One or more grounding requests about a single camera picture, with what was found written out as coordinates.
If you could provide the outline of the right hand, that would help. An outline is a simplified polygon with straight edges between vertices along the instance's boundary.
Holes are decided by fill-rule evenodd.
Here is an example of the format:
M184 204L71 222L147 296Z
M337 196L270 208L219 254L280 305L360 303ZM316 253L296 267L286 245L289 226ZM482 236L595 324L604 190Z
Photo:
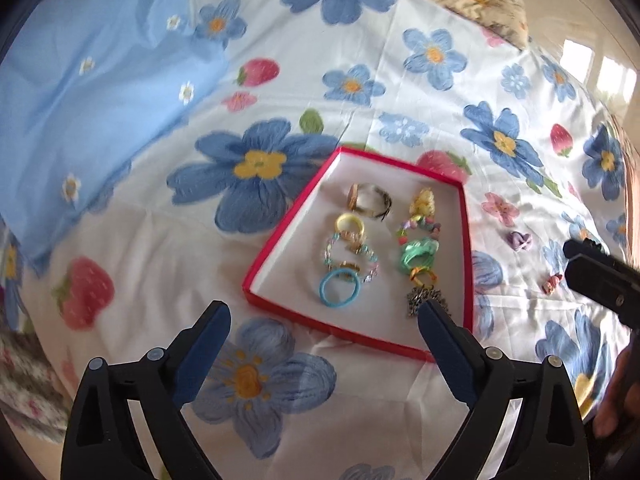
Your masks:
M616 359L614 374L594 416L593 433L599 439L609 437L623 415L639 418L639 383L634 382L628 389L624 388L630 354L631 345L628 344Z

